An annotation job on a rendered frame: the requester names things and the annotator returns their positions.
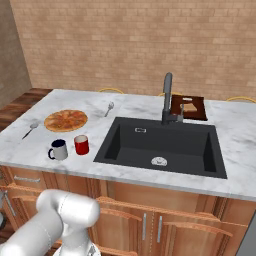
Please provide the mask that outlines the round pizza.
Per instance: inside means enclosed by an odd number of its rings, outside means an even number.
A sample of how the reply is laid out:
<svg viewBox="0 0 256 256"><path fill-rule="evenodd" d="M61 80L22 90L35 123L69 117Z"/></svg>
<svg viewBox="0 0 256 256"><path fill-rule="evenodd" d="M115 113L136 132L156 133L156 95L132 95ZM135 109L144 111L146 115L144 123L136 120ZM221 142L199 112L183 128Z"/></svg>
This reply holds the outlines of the round pizza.
<svg viewBox="0 0 256 256"><path fill-rule="evenodd" d="M44 126L53 132L69 132L83 127L88 120L80 110L61 110L50 114L44 120Z"/></svg>

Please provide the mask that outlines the dark grey tap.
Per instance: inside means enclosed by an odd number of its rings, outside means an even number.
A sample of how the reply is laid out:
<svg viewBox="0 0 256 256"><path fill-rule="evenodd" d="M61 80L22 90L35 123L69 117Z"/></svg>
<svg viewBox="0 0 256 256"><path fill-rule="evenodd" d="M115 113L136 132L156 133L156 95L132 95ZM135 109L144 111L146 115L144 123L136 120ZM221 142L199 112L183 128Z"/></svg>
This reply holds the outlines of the dark grey tap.
<svg viewBox="0 0 256 256"><path fill-rule="evenodd" d="M164 79L164 86L163 86L163 92L164 95L164 107L162 110L162 121L161 123L163 125L168 125L170 122L182 122L183 121L183 112L184 109L181 109L180 115L173 115L171 114L171 89L172 89L172 78L173 75L171 72L168 72L165 75Z"/></svg>

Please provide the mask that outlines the grey appliance side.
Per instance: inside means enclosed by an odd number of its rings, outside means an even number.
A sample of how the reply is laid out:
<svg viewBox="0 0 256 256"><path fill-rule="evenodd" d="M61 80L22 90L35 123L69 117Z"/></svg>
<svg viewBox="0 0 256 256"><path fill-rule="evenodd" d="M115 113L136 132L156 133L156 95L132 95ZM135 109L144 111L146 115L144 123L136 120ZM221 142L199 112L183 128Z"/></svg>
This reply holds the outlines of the grey appliance side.
<svg viewBox="0 0 256 256"><path fill-rule="evenodd" d="M256 212L249 223L236 256L256 256Z"/></svg>

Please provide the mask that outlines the silver fork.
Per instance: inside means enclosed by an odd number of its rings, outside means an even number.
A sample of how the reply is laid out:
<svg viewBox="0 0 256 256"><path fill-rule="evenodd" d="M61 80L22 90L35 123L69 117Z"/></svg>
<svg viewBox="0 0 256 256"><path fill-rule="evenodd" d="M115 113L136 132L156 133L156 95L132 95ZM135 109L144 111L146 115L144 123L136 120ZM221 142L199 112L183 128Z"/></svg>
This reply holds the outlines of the silver fork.
<svg viewBox="0 0 256 256"><path fill-rule="evenodd" d="M108 113L114 108L114 102L110 102L108 105L108 110L106 111L104 117L108 116Z"/></svg>

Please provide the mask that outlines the wooden cupboard door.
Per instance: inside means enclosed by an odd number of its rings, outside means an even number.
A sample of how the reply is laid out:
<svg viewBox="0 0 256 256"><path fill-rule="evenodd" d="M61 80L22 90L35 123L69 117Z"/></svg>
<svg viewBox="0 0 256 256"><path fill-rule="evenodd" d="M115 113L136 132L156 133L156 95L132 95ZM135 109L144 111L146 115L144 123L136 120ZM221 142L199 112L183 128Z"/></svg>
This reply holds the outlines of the wooden cupboard door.
<svg viewBox="0 0 256 256"><path fill-rule="evenodd" d="M102 256L152 256L154 212L150 207L98 197L100 217L89 235ZM142 241L143 214L147 213Z"/></svg>
<svg viewBox="0 0 256 256"><path fill-rule="evenodd" d="M159 217L163 216L160 243ZM236 256L247 226L170 213L155 215L153 256Z"/></svg>
<svg viewBox="0 0 256 256"><path fill-rule="evenodd" d="M8 197L13 209L15 210L16 217L12 215L4 198L5 190L8 191ZM10 184L8 186L0 186L0 192L3 193L4 199L3 210L14 230L20 228L37 213L36 201L41 193L40 189Z"/></svg>

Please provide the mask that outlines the red cup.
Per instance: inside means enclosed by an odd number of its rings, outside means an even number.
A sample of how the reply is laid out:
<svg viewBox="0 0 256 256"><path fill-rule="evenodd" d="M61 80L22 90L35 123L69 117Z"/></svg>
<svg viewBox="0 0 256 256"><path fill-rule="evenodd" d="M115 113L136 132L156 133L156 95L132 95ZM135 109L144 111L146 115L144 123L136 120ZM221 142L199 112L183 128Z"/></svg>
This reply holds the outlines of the red cup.
<svg viewBox="0 0 256 256"><path fill-rule="evenodd" d="M89 152L89 142L86 135L79 135L74 138L75 150L78 155L86 155Z"/></svg>

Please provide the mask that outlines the wooden drawer front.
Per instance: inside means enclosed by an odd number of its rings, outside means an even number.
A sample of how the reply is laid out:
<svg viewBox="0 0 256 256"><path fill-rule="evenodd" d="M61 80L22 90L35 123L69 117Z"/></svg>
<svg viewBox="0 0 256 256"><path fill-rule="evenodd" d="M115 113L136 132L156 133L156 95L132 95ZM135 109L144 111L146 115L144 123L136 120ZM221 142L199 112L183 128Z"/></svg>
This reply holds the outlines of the wooden drawer front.
<svg viewBox="0 0 256 256"><path fill-rule="evenodd" d="M16 185L41 190L47 188L43 173L41 171L11 167L9 173L12 181Z"/></svg>

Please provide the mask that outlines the dark grey sink basin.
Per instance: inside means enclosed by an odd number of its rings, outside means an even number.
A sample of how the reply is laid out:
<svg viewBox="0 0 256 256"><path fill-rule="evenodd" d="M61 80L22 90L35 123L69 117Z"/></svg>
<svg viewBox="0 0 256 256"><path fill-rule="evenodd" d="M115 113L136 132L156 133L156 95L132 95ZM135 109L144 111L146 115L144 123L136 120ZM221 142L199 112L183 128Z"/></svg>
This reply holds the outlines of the dark grey sink basin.
<svg viewBox="0 0 256 256"><path fill-rule="evenodd" d="M96 157L99 163L165 172L227 177L216 128L117 117Z"/></svg>

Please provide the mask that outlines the dark brown cutting board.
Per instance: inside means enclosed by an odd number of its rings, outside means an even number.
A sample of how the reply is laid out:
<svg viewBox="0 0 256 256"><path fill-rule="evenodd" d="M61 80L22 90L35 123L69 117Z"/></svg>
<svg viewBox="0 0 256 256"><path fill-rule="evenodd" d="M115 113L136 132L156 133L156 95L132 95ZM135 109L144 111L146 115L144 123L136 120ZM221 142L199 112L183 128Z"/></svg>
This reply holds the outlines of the dark brown cutting board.
<svg viewBox="0 0 256 256"><path fill-rule="evenodd" d="M173 95L171 114L183 114L185 119L207 121L204 98L199 96Z"/></svg>

